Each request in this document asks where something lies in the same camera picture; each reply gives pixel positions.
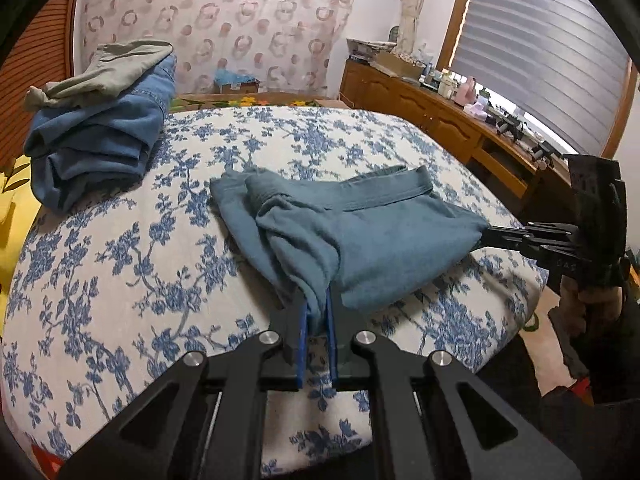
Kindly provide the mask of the person right hand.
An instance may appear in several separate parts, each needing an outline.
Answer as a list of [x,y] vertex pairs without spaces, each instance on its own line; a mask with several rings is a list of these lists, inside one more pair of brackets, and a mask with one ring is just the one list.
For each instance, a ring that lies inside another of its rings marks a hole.
[[624,293],[620,286],[581,288],[563,276],[560,283],[559,320],[568,336],[585,333],[616,321],[623,310]]

